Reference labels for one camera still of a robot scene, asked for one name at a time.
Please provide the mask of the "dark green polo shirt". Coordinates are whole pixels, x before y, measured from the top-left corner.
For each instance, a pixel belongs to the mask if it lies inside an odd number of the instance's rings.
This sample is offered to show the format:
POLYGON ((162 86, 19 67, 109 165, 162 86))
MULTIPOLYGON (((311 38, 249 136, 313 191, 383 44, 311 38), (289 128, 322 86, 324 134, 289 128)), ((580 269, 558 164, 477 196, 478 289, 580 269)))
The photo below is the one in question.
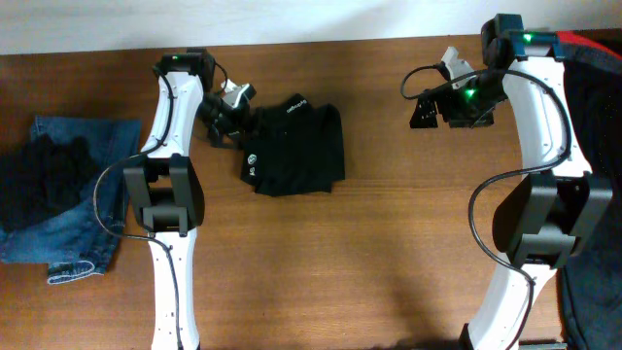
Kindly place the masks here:
POLYGON ((331 104, 314 107, 296 93, 257 108, 247 131, 240 180, 257 194, 330 193, 346 179, 341 115, 331 104))

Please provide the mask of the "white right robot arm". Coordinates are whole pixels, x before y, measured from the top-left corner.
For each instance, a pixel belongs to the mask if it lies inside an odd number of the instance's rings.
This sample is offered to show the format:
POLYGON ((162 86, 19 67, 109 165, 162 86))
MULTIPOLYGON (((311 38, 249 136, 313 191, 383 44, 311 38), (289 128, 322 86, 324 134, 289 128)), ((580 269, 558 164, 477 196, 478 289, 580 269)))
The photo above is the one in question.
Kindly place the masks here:
POLYGON ((504 68, 472 69, 461 59, 433 65, 444 84, 416 94, 430 101, 446 92, 468 107, 492 112, 511 105, 522 165, 480 183, 470 195, 472 237, 496 265, 486 295, 464 324, 464 349, 516 349, 543 287, 579 254, 613 199, 611 183, 595 174, 575 134, 567 101, 568 70, 552 57, 516 58, 504 68), (512 177, 520 182, 497 207, 489 248, 475 222, 478 197, 512 177))

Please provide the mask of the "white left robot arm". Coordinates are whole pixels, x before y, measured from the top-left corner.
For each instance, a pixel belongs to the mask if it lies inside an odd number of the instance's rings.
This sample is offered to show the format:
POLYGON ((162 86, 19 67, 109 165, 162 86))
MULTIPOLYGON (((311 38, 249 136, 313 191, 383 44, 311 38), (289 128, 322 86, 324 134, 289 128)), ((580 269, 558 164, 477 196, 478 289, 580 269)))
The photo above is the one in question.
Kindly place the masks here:
POLYGON ((148 141, 123 169, 137 224, 146 233, 154 267, 154 349, 197 349, 193 308, 193 250, 205 199, 190 160, 194 120, 205 105, 239 112, 255 95, 251 84, 225 80, 222 95, 209 95, 198 76, 156 74, 160 88, 148 141))

